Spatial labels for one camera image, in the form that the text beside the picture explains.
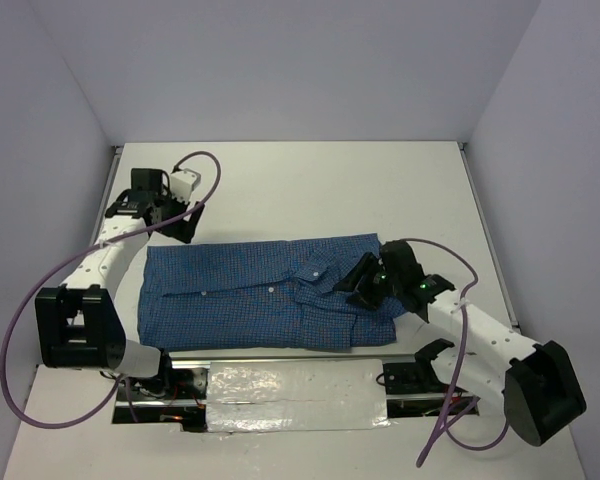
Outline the blue plaid long sleeve shirt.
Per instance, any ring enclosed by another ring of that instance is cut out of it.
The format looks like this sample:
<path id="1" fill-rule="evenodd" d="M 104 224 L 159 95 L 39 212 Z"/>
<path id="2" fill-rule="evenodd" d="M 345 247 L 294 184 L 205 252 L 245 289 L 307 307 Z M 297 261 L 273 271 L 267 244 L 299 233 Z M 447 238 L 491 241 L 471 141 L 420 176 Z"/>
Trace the blue plaid long sleeve shirt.
<path id="1" fill-rule="evenodd" d="M 334 285 L 376 234 L 158 246 L 147 251 L 138 301 L 141 344 L 169 352 L 242 348 L 346 351 L 395 342 L 405 312 L 348 303 Z"/>

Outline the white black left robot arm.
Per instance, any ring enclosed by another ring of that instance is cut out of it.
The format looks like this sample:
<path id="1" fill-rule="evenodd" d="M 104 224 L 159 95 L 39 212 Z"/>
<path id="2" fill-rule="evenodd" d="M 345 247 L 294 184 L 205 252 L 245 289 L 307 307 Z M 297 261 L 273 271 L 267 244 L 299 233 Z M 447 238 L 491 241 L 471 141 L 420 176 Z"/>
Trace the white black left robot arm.
<path id="1" fill-rule="evenodd" d="M 105 211 L 94 252 L 60 286 L 43 288 L 35 297 L 45 366 L 124 375 L 158 399 L 174 390 L 169 355 L 127 338 L 114 299 L 152 233 L 191 242 L 204 209 L 190 200 L 200 181 L 200 174 L 190 169 L 132 169 L 130 188 Z"/>

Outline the aluminium table edge rail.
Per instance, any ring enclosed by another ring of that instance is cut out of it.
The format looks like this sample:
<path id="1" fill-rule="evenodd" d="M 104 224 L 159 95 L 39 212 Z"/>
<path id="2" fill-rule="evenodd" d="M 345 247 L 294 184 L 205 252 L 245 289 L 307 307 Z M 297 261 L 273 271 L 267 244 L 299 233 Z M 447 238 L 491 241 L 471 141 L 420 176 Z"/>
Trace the aluminium table edge rail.
<path id="1" fill-rule="evenodd" d="M 468 156 L 468 143 L 458 141 L 457 146 L 462 159 L 464 170 L 470 184 L 471 192 L 478 210 L 480 222 L 484 231 L 487 246 L 489 249 L 490 258 L 492 260 L 496 277 L 498 280 L 499 289 L 501 291 L 503 301 L 506 307 L 508 319 L 512 325 L 511 329 L 516 333 L 521 333 L 521 324 L 514 306 L 509 282 L 506 279 L 505 268 L 503 263 L 503 254 L 500 252 L 499 239 L 497 237 L 494 211 L 487 205 L 487 198 L 481 189 L 478 178 L 474 175 L 473 168 Z"/>

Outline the silver tape covered panel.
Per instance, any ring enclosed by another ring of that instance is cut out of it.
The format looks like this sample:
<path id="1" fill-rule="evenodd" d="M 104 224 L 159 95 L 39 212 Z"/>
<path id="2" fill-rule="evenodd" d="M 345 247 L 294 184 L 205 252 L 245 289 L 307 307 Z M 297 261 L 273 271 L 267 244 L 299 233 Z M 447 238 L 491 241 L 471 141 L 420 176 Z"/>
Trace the silver tape covered panel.
<path id="1" fill-rule="evenodd" d="M 390 425 L 379 360 L 215 362 L 206 390 L 214 433 L 349 431 Z"/>

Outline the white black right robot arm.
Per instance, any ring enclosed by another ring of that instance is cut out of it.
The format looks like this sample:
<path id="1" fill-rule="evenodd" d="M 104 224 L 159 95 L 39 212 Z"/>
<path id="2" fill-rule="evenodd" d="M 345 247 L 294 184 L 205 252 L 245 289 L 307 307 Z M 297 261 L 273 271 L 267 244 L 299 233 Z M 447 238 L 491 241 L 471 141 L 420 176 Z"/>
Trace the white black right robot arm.
<path id="1" fill-rule="evenodd" d="M 446 332 L 416 353 L 415 380 L 472 394 L 503 414 L 527 444 L 539 447 L 585 413 L 586 400 L 567 351 L 555 341 L 523 336 L 470 303 L 467 288 L 428 274 L 411 240 L 365 253 L 334 289 L 348 303 L 375 311 L 388 298 Z"/>

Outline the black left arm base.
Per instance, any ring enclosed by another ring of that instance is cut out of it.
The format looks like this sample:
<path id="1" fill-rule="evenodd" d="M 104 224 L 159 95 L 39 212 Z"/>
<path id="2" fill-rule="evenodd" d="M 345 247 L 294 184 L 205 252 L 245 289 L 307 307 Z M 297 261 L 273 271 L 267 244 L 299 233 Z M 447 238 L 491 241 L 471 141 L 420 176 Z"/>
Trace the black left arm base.
<path id="1" fill-rule="evenodd" d="M 116 394 L 114 425 L 173 424 L 185 432 L 207 431 L 209 369 L 174 368 L 167 380 L 123 381 Z"/>

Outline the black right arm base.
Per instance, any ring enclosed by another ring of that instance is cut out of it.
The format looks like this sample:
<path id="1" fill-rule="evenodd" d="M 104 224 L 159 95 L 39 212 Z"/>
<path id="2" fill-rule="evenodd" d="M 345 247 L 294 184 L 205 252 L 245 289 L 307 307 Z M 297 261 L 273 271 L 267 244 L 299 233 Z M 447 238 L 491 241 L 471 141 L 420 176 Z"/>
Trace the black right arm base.
<path id="1" fill-rule="evenodd" d="M 385 390 L 390 419 L 437 416 L 448 390 L 430 365 L 416 361 L 384 363 L 375 381 Z"/>

